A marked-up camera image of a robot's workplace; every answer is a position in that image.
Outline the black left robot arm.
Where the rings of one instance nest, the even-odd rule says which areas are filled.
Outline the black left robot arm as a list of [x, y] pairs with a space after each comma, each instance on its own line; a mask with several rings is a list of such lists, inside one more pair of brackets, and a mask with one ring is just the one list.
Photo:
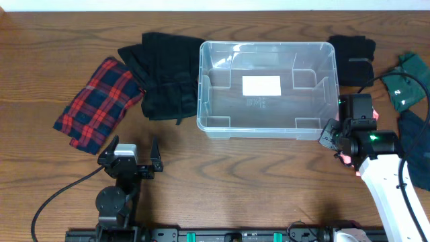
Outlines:
[[97, 163], [115, 179], [116, 184], [104, 188], [97, 195], [95, 205], [100, 226], [126, 228], [134, 220], [141, 181], [153, 179], [155, 173], [164, 169], [156, 138], [150, 150], [150, 162], [150, 165], [139, 165], [137, 146], [120, 144], [119, 136], [115, 136], [101, 152]]

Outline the navy blue garment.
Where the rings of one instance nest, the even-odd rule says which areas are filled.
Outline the navy blue garment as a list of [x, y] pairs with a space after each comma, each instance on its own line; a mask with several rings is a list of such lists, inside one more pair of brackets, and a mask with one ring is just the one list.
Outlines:
[[[410, 110], [400, 114], [398, 129], [400, 143], [408, 151], [422, 129], [424, 121]], [[429, 125], [406, 159], [414, 186], [429, 191]]]

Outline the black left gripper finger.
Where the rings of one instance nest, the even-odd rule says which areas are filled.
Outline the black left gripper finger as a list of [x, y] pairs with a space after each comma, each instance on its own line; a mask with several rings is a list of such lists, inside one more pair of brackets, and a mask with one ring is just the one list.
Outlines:
[[157, 137], [154, 137], [153, 139], [150, 151], [150, 161], [154, 172], [163, 172], [163, 162], [161, 161]]
[[119, 143], [119, 136], [116, 134], [110, 144], [105, 148], [105, 156], [111, 157], [114, 156], [114, 151], [116, 150], [116, 147]]

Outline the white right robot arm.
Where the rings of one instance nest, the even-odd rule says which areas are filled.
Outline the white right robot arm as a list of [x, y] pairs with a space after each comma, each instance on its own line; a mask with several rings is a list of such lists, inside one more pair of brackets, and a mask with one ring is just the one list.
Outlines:
[[319, 143], [351, 158], [378, 209], [389, 241], [428, 241], [429, 220], [412, 185], [396, 133], [376, 119], [330, 119]]

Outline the pink printed t-shirt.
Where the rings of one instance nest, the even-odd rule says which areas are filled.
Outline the pink printed t-shirt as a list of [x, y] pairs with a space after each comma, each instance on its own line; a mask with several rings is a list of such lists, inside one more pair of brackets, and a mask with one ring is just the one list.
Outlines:
[[[375, 111], [374, 108], [372, 108], [372, 114], [373, 114], [373, 118], [375, 118], [376, 120], [379, 118], [379, 114], [377, 113], [377, 111]], [[339, 151], [338, 153], [335, 153], [334, 157], [337, 158], [338, 160], [340, 160], [340, 162], [344, 166], [346, 166], [346, 167], [353, 167], [353, 164], [351, 162], [351, 157], [343, 154], [342, 151]]]

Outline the small black garment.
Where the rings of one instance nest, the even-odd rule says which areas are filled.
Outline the small black garment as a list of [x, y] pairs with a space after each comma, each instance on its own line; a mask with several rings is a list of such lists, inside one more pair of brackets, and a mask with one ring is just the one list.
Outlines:
[[374, 78], [372, 62], [376, 43], [365, 36], [330, 36], [335, 49], [339, 85], [347, 87], [369, 87]]

